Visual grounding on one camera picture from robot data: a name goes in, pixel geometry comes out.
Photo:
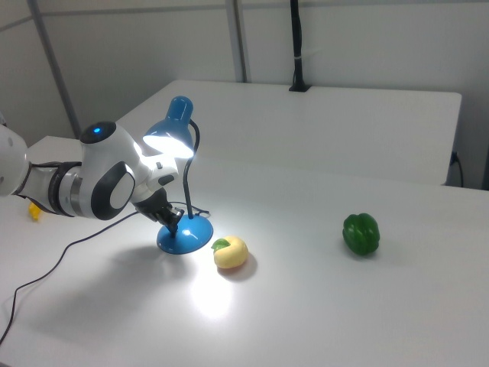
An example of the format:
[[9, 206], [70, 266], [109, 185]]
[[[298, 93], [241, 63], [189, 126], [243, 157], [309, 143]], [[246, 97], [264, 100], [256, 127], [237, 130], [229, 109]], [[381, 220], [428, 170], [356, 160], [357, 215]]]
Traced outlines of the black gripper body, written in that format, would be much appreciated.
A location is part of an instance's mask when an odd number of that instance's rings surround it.
[[165, 189], [159, 189], [147, 199], [133, 203], [133, 205], [139, 213], [163, 226], [171, 216], [171, 209], [173, 208], [167, 200]]

